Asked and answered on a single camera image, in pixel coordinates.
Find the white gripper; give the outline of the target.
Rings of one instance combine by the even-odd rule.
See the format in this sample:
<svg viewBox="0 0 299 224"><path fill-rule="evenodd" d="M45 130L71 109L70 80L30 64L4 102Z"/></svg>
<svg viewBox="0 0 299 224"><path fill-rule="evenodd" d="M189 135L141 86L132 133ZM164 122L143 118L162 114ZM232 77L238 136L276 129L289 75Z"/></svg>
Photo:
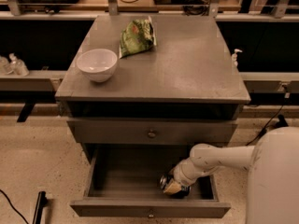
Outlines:
<svg viewBox="0 0 299 224"><path fill-rule="evenodd" d="M181 191L182 186L191 186L202 175L203 170L195 166L190 159L179 162L173 170L174 180L170 180L163 187L166 195L175 195Z"/></svg>

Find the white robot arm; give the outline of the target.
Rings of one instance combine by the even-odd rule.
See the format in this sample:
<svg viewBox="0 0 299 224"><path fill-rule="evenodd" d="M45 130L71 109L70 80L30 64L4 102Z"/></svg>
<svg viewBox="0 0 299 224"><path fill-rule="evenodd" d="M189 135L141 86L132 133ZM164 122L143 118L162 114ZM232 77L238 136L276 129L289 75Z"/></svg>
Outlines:
<svg viewBox="0 0 299 224"><path fill-rule="evenodd" d="M221 167L248 173L246 224L299 224L298 127L272 130L254 146L197 144L161 177L161 190L177 194Z"/></svg>

